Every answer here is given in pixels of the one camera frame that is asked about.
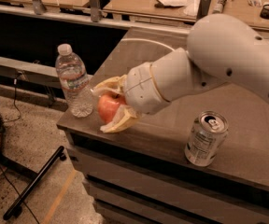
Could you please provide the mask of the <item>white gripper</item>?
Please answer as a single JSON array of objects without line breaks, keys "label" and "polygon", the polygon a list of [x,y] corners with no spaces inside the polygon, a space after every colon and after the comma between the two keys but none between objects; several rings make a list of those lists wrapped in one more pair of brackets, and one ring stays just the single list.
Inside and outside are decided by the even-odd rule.
[{"label": "white gripper", "polygon": [[151,63],[142,63],[121,77],[110,77],[91,89],[93,96],[107,92],[125,96],[113,120],[100,127],[103,133],[118,133],[135,125],[143,114],[154,115],[170,105],[158,91],[151,72]]}]

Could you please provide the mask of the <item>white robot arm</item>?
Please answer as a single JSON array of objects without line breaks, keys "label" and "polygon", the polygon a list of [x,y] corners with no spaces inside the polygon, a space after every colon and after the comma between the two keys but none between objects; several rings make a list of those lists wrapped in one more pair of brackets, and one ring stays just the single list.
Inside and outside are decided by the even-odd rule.
[{"label": "white robot arm", "polygon": [[92,89],[94,95],[118,94],[120,105],[103,133],[133,126],[143,114],[153,115],[173,101],[230,82],[252,91],[269,104],[269,43],[239,19],[212,14],[196,22],[187,47],[154,62],[145,62],[121,77]]}]

